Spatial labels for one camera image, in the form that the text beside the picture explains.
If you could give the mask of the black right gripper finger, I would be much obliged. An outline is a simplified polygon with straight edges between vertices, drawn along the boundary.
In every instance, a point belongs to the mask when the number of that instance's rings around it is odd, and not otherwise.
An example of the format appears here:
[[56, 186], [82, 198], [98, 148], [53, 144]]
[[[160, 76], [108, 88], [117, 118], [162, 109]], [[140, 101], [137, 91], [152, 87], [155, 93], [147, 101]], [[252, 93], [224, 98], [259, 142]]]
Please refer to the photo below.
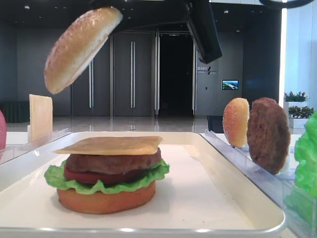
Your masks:
[[211, 3], [207, 0], [187, 0], [187, 26], [200, 52], [202, 63], [211, 63], [222, 57]]

